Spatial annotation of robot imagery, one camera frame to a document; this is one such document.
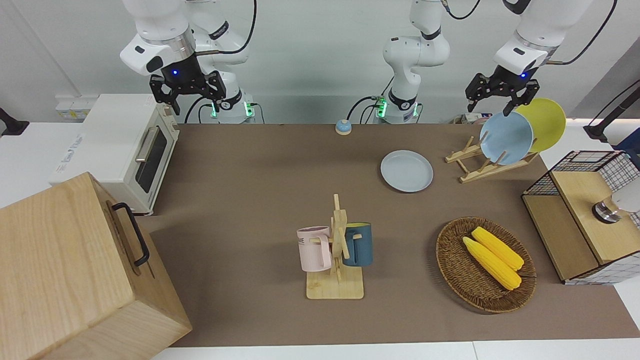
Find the wicker basket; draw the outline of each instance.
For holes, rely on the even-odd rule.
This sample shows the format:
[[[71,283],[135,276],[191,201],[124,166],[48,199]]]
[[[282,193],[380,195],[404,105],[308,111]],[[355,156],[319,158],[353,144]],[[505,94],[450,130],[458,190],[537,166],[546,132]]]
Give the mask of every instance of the wicker basket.
[[[518,270],[520,286],[512,291],[503,288],[474,258],[462,242],[463,236],[482,226],[509,245],[524,259]],[[536,288],[536,269],[524,246],[509,231],[484,218],[459,218],[448,223],[436,242],[438,267],[447,284],[464,301],[489,313],[506,313],[523,307]]]

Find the wooden mug tree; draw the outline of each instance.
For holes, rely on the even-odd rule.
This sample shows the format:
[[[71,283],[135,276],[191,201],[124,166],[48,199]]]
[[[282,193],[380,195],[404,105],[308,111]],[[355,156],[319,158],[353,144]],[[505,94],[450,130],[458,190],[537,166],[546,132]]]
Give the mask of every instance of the wooden mug tree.
[[[344,237],[347,229],[347,211],[340,209],[338,194],[333,194],[333,206],[331,237],[329,237],[333,257],[331,269],[320,272],[307,272],[307,298],[312,300],[362,299],[364,297],[362,268],[342,264],[342,257],[349,259],[351,254]]]
[[[500,154],[500,156],[495,162],[492,162],[491,159],[486,159],[478,170],[469,171],[468,168],[465,166],[465,164],[462,163],[462,160],[473,158],[479,155],[484,156],[482,149],[480,148],[480,144],[482,144],[482,142],[484,141],[484,139],[486,139],[486,136],[488,134],[489,132],[485,131],[484,134],[482,135],[482,138],[480,138],[480,141],[475,145],[471,145],[471,143],[474,141],[474,137],[471,136],[467,141],[467,144],[465,145],[464,149],[457,152],[452,151],[451,155],[444,158],[444,160],[447,163],[452,163],[454,161],[457,162],[460,168],[462,169],[462,171],[465,172],[465,174],[460,177],[461,183],[463,184],[468,183],[473,180],[482,179],[484,177],[488,177],[488,176],[499,174],[501,172],[505,172],[508,170],[513,170],[514,168],[519,168],[519,167],[528,165],[539,154],[538,152],[529,152],[527,155],[525,155],[524,158],[522,158],[517,163],[513,163],[510,165],[499,165],[500,161],[502,161],[502,159],[507,155],[507,152],[504,151],[502,152],[502,154]],[[537,139],[533,139],[533,143],[531,144],[532,146],[534,143],[536,143],[536,140]]]

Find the pink mug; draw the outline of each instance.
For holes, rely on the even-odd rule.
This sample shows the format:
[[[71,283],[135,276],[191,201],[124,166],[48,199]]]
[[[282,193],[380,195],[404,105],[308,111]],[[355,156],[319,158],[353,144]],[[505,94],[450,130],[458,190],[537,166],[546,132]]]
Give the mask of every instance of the pink mug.
[[[300,264],[306,272],[323,271],[331,268],[332,256],[329,248],[328,226],[312,226],[298,230]]]

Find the wooden cabinet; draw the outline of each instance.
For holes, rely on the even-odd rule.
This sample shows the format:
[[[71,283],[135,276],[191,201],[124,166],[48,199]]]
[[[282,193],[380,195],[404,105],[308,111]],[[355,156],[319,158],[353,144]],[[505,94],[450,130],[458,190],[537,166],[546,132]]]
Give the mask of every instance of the wooden cabinet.
[[[1,359],[149,359],[191,330],[149,234],[114,205],[85,173],[0,209]]]

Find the mug handle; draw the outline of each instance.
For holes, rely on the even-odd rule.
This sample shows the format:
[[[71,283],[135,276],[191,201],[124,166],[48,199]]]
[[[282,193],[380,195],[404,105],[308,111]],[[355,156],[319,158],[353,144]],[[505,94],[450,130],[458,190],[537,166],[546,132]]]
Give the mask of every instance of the mug handle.
[[[354,264],[358,264],[358,242],[356,241],[357,239],[362,239],[362,234],[360,233],[355,233],[352,237],[352,242],[353,242],[353,262]]]
[[[331,251],[329,250],[329,237],[324,234],[318,235],[320,246],[322,247],[322,266],[331,266]]]

